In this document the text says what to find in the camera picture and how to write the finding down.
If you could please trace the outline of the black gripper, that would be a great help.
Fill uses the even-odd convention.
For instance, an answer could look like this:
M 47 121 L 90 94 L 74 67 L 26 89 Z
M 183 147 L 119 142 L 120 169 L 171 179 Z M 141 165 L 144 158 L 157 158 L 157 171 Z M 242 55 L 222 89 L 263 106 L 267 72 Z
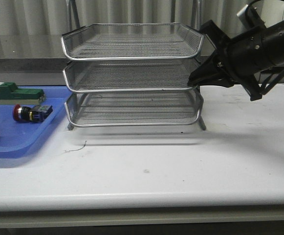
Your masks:
M 251 101 L 261 99 L 262 94 L 254 74 L 263 70 L 257 62 L 256 46 L 259 46 L 259 55 L 263 55 L 260 36 L 264 30 L 264 25 L 258 25 L 229 38 L 212 20 L 204 23 L 200 32 L 210 39 L 215 51 L 191 72 L 187 85 L 230 88 L 240 84 L 249 94 Z

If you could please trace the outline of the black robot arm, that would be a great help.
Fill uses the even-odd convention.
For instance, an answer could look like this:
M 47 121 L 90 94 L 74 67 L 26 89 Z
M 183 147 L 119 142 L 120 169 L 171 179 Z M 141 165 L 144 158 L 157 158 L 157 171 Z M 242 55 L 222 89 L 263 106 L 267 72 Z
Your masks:
M 215 50 L 194 70 L 188 86 L 215 85 L 230 88 L 240 84 L 251 101 L 267 94 L 283 77 L 281 71 L 274 80 L 258 83 L 255 74 L 284 64 L 284 21 L 271 27 L 256 26 L 229 38 L 212 20 L 204 23 L 200 33 L 207 36 Z

